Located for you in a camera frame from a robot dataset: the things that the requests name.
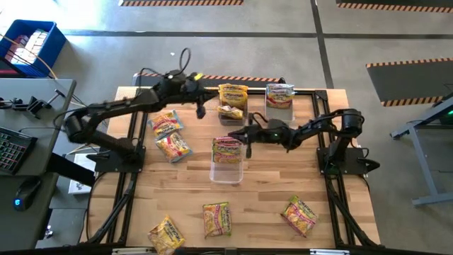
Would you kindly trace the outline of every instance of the instant noodle packet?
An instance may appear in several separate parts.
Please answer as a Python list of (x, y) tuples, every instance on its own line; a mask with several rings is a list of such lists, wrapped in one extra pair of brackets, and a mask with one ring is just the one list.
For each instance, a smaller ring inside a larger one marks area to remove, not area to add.
[(223, 234), (231, 236), (231, 215), (228, 202), (203, 205), (203, 220), (205, 221), (205, 238)]
[(156, 139), (161, 139), (173, 131), (184, 128), (184, 125), (179, 120), (178, 114), (176, 114), (175, 110), (156, 116), (152, 118), (149, 123), (154, 131)]
[(243, 117), (243, 111), (231, 106), (218, 106), (217, 111), (226, 117), (240, 120)]
[(279, 109), (291, 107), (294, 98), (294, 85), (289, 84), (268, 84), (266, 106)]
[(157, 140), (156, 145), (165, 154), (170, 163), (177, 162), (183, 157), (192, 154), (192, 150), (177, 132)]
[(171, 255), (185, 242), (183, 235), (168, 215), (148, 233), (148, 238), (158, 255)]
[(248, 87), (244, 85), (219, 85), (220, 105), (244, 109), (248, 98), (247, 89)]
[(242, 161), (242, 143), (232, 137), (218, 137), (212, 141), (214, 163), (238, 164)]
[(318, 216), (296, 195), (291, 197), (289, 205), (281, 216), (297, 233), (304, 237), (314, 227), (318, 219)]

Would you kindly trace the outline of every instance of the clamp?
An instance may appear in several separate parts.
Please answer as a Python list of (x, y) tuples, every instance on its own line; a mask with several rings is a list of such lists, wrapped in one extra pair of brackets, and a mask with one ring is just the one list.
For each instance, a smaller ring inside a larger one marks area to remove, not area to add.
[(52, 106), (50, 105), (53, 100), (55, 100), (57, 97), (63, 97), (66, 98), (66, 96), (59, 91), (58, 89), (55, 89), (55, 95), (49, 99), (47, 102), (44, 100), (37, 100), (36, 97), (31, 96), (30, 101), (28, 103), (23, 103), (22, 99), (18, 98), (13, 98), (13, 100), (4, 100), (3, 98), (0, 98), (0, 109), (13, 109), (15, 111), (28, 111), (31, 113), (35, 118), (38, 120), (40, 117), (38, 116), (38, 112), (41, 109), (51, 109)]
[(26, 108), (26, 110), (31, 113), (33, 116), (35, 116), (35, 118), (37, 118), (38, 120), (40, 119), (40, 117), (38, 116), (38, 112), (44, 108), (44, 109), (51, 109), (52, 108), (52, 105), (50, 105), (53, 100), (55, 100), (57, 97), (63, 97), (65, 98), (66, 96), (61, 92), (59, 91), (58, 89), (55, 89), (55, 95), (49, 99), (47, 102), (44, 101), (44, 100), (37, 100), (34, 96), (32, 96), (30, 98), (30, 103), (28, 103), (28, 107)]

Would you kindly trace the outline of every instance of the yellow and black hazard tape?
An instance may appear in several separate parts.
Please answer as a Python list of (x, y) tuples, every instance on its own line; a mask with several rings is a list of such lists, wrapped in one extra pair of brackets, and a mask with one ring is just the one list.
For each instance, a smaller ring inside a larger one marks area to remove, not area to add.
[(453, 61), (453, 57), (443, 57), (438, 59), (421, 59), (421, 60), (406, 60), (406, 61), (393, 61), (393, 62), (381, 62), (381, 63), (371, 63), (367, 64), (367, 68), (370, 67), (383, 67), (389, 65), (400, 65), (400, 64), (425, 64), (425, 63), (434, 63), (434, 62), (447, 62)]
[(437, 103), (443, 99), (443, 96), (428, 96), (425, 98), (407, 98), (407, 99), (396, 99), (396, 100), (388, 100), (381, 102), (381, 104), (385, 107), (390, 106), (410, 106), (415, 104), (423, 104), (423, 103)]
[[(142, 76), (148, 77), (157, 77), (160, 74), (148, 74), (143, 73)], [(269, 81), (269, 82), (278, 82), (279, 78), (258, 78), (258, 77), (247, 77), (247, 76), (223, 76), (223, 75), (203, 75), (201, 79), (216, 79), (216, 80), (235, 80), (235, 81)]]
[(145, 0), (120, 1), (120, 6), (233, 6), (243, 0)]
[(348, 8), (348, 9), (453, 13), (453, 8), (451, 8), (451, 7), (402, 6), (402, 5), (390, 5), (390, 4), (357, 4), (357, 3), (341, 3), (341, 4), (337, 4), (337, 6), (340, 8)]

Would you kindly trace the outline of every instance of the metal stand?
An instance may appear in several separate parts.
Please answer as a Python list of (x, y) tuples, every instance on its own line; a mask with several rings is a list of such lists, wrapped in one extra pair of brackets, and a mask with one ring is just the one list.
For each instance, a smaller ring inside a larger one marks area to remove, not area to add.
[(439, 188), (437, 187), (435, 180), (432, 177), (428, 161), (426, 160), (426, 153), (424, 153), (422, 145), (420, 143), (420, 139), (418, 137), (419, 129), (450, 128), (443, 125), (434, 126), (428, 124), (434, 120), (441, 118), (442, 116), (445, 116), (451, 110), (453, 110), (453, 96), (448, 98), (443, 103), (429, 109), (426, 113), (421, 115), (419, 121), (407, 123), (402, 128), (390, 134), (390, 136), (394, 140), (398, 140), (403, 135), (410, 135), (412, 138), (412, 143), (415, 149), (415, 153), (417, 154), (418, 162), (420, 163), (423, 175), (430, 190), (430, 195), (412, 200), (412, 204), (414, 204), (415, 206), (453, 201), (453, 192), (450, 193), (439, 192)]

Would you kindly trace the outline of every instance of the keyboard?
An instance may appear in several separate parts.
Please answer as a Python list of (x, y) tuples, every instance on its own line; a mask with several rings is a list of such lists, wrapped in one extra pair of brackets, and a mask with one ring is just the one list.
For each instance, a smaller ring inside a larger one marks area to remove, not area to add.
[(15, 174), (35, 146), (36, 137), (0, 127), (0, 171)]

